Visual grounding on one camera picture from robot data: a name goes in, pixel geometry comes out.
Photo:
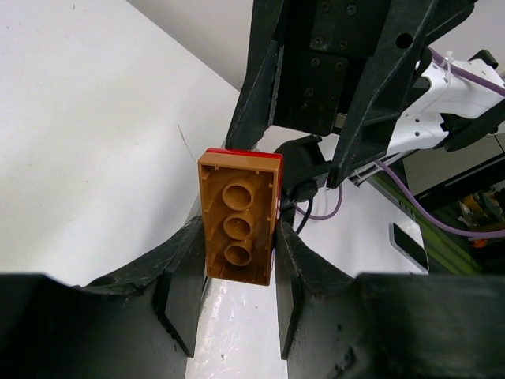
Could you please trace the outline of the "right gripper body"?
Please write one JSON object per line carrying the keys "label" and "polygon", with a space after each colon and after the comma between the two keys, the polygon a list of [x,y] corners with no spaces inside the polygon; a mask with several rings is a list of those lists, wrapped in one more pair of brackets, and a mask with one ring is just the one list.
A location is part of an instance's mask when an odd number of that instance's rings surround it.
{"label": "right gripper body", "polygon": [[389,1],[291,1],[274,124],[319,136],[349,110]]}

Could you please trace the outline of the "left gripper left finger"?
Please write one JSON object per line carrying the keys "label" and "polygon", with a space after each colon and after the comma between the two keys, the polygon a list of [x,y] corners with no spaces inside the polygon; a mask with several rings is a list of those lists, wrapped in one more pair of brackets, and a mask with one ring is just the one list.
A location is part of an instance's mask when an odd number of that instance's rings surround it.
{"label": "left gripper left finger", "polygon": [[183,378],[195,352],[204,262],[203,222],[194,217],[83,287],[2,275],[2,377]]}

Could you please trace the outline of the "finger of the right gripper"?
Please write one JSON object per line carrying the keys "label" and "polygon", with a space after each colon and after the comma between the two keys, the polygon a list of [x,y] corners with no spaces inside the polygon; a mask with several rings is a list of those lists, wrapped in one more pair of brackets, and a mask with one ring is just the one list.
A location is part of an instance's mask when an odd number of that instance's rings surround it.
{"label": "finger of the right gripper", "polygon": [[273,124],[290,1],[255,1],[245,79],[225,141],[250,150]]}
{"label": "finger of the right gripper", "polygon": [[346,22],[325,47],[353,57],[364,48],[365,64],[349,101],[333,155],[327,187],[334,189],[354,170],[386,155],[395,124],[407,99],[432,62],[429,45],[473,12],[473,1],[366,1],[357,6],[360,35]]}

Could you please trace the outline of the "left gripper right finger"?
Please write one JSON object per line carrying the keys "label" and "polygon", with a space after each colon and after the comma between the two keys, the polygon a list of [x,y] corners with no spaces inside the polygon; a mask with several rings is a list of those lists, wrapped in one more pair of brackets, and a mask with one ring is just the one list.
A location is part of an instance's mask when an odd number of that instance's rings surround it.
{"label": "left gripper right finger", "polygon": [[291,378],[501,378],[501,276],[361,274],[275,232],[281,356]]}

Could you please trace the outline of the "red curved lego brick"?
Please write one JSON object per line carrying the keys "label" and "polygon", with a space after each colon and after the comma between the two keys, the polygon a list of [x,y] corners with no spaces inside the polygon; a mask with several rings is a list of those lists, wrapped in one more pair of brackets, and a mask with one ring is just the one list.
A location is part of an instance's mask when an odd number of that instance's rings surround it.
{"label": "red curved lego brick", "polygon": [[282,198],[282,177],[283,177],[283,169],[284,169],[284,160],[282,154],[278,153],[270,153],[270,152],[256,152],[249,150],[239,150],[239,149],[228,149],[228,148],[208,148],[206,152],[214,152],[228,155],[236,155],[236,156],[251,156],[251,157],[259,157],[259,158],[268,158],[268,159],[276,159],[279,161],[279,179],[278,179],[278,190],[276,195],[277,200],[277,208],[276,208],[276,219],[278,220],[281,213],[281,198]]}

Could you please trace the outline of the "orange plate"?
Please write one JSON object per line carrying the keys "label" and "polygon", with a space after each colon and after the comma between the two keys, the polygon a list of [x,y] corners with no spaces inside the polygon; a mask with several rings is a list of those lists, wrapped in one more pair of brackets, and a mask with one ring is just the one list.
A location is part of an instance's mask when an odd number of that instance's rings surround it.
{"label": "orange plate", "polygon": [[269,285],[279,161],[205,152],[198,175],[207,275]]}

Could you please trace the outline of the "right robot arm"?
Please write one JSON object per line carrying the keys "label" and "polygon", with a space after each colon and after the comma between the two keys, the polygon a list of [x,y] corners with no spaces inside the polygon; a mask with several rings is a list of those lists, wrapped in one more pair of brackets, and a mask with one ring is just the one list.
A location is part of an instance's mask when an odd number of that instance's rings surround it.
{"label": "right robot arm", "polygon": [[469,61],[432,43],[472,1],[256,1],[244,83],[225,146],[249,150],[271,126],[339,137],[335,188],[375,161],[464,148],[504,119],[504,83],[487,52]]}

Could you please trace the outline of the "black smartphone on table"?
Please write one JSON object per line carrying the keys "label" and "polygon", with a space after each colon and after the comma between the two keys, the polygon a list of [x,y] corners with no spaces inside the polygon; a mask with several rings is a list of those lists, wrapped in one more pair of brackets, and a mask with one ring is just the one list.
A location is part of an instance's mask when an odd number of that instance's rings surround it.
{"label": "black smartphone on table", "polygon": [[428,254],[425,249],[412,239],[398,224],[389,225],[391,245],[405,258],[416,265],[422,272],[429,273]]}

